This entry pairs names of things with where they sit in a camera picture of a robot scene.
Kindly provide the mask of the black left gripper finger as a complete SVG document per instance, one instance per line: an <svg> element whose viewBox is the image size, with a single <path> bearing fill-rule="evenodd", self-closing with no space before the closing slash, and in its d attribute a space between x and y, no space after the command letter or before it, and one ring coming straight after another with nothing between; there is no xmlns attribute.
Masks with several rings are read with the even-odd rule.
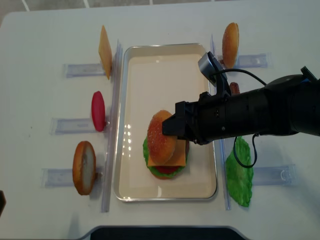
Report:
<svg viewBox="0 0 320 240"><path fill-rule="evenodd" d="M6 198L5 198L5 195L4 195L4 192L2 190L0 190L0 213L3 212L5 206L6 206Z"/></svg>

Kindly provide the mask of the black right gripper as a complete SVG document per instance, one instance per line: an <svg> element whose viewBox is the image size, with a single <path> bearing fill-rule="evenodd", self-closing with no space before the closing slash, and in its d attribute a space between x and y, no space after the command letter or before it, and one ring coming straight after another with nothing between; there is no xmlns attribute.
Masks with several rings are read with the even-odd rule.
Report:
<svg viewBox="0 0 320 240"><path fill-rule="evenodd" d="M175 113L162 122L162 133L199 145L232 136L227 123L225 95L200 94L198 101L175 104Z"/></svg>

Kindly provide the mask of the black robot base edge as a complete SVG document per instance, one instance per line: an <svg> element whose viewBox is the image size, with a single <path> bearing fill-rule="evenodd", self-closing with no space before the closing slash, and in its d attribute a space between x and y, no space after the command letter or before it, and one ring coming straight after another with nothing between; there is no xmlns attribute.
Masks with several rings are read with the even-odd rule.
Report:
<svg viewBox="0 0 320 240"><path fill-rule="evenodd" d="M108 226L88 234L90 240L246 240L227 227Z"/></svg>

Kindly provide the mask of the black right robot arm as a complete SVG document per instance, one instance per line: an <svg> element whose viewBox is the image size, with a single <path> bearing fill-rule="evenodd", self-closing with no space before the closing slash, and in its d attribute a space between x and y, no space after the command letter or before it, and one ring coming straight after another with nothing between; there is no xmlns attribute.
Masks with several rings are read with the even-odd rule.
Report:
<svg viewBox="0 0 320 240"><path fill-rule="evenodd" d="M217 92L195 102L181 101L162 132L199 145L251 134L291 136L320 134L320 81L306 68L264 87L232 94L224 72L209 80Z"/></svg>

